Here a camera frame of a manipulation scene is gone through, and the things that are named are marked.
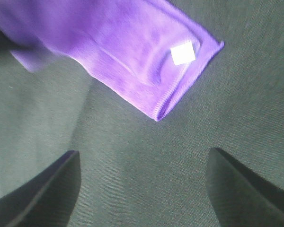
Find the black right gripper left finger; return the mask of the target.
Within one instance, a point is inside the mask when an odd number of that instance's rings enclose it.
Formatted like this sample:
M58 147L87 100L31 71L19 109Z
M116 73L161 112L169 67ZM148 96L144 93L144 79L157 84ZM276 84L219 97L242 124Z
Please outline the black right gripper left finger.
M69 150L0 198L0 227L66 227L81 187L80 153Z

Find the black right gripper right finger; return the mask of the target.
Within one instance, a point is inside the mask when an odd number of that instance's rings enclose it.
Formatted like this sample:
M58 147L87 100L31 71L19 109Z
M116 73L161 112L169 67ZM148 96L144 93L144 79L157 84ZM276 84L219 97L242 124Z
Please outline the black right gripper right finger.
M207 194L222 227L284 227L284 190L221 148L209 151Z

